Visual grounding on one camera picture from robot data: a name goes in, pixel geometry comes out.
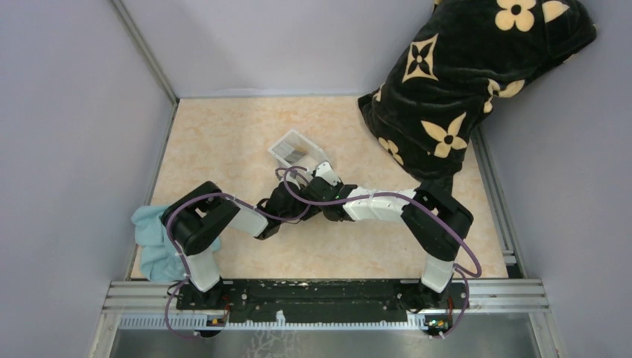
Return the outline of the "white plastic card box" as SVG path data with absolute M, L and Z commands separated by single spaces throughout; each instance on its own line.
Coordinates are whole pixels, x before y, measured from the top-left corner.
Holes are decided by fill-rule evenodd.
M 319 145 L 295 129 L 289 130 L 278 139 L 268 148 L 268 152 L 282 168 L 301 166 L 314 169 L 323 162 L 332 163 Z

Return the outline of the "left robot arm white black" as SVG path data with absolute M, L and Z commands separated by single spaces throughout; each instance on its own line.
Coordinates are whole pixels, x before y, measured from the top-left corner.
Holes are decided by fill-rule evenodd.
M 199 304 L 212 309 L 224 297 L 212 250 L 224 229 L 240 230 L 266 240 L 277 234 L 284 223 L 311 218 L 320 209 L 294 197 L 302 188 L 294 179 L 288 186 L 279 183 L 268 198 L 253 206 L 207 181 L 165 210 L 161 222 L 184 265 L 185 279 L 195 287 L 194 298 Z

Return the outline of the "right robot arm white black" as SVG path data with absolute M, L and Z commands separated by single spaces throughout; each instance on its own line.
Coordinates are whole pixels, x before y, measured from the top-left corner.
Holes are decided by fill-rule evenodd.
M 426 252 L 420 299 L 439 307 L 449 297 L 455 261 L 473 223 L 472 213 L 437 183 L 415 189 L 382 191 L 345 184 L 330 163 L 312 172 L 300 192 L 303 202 L 319 207 L 334 222 L 377 220 L 405 225 Z

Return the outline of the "grey card stack in box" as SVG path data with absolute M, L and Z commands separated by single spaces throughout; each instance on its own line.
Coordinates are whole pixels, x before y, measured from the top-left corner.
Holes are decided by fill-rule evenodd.
M 279 161 L 289 163 L 290 165 L 306 156 L 306 152 L 304 150 L 285 140 L 278 142 L 272 148 L 272 153 Z

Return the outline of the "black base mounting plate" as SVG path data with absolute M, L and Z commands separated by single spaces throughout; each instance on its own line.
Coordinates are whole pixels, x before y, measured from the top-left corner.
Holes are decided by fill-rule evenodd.
M 460 309 L 465 285 L 433 292 L 418 279 L 222 280 L 208 292 L 187 283 L 176 294 L 179 310 L 219 310 L 230 323 L 400 323 L 423 310 Z

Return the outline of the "light blue cloth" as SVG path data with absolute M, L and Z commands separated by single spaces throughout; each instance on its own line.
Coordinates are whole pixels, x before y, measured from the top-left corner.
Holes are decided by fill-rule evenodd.
M 150 281 L 180 281 L 186 274 L 162 223 L 162 215 L 168 208 L 168 205 L 142 206 L 131 217 L 136 244 L 142 249 L 139 271 Z

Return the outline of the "black floral patterned pillow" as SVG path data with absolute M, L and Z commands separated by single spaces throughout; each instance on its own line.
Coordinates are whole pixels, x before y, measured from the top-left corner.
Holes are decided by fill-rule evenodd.
M 383 83 L 358 107 L 405 172 L 451 191 L 493 100 L 514 97 L 596 35 L 579 1 L 436 1 Z

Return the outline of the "aluminium front rail frame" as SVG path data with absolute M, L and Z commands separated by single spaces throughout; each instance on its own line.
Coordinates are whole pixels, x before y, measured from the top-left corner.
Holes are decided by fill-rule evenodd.
M 113 282 L 103 311 L 124 327 L 175 330 L 428 330 L 460 314 L 547 313 L 535 279 L 455 279 L 441 294 L 418 280 L 224 280 Z

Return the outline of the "aluminium side rail right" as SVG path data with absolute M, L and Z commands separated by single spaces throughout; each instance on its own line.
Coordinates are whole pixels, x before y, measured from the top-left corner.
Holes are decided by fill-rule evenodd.
M 481 128 L 474 130 L 472 140 L 508 276 L 512 279 L 525 278 L 513 223 L 506 206 L 503 190 L 496 177 L 490 149 Z

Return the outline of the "aluminium corner post left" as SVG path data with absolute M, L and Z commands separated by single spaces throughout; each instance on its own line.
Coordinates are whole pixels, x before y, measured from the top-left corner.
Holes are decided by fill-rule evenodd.
M 173 106 L 177 106 L 180 99 L 175 94 L 170 80 L 168 79 L 166 73 L 159 64 L 158 59 L 156 58 L 154 52 L 146 41 L 141 29 L 133 19 L 131 12 L 127 8 L 127 5 L 122 0 L 109 0 L 108 3 L 121 21 L 123 28 L 127 32 L 127 35 L 129 36 L 136 50 L 144 60 L 145 65 L 147 66 L 157 85 L 164 92 L 171 104 Z

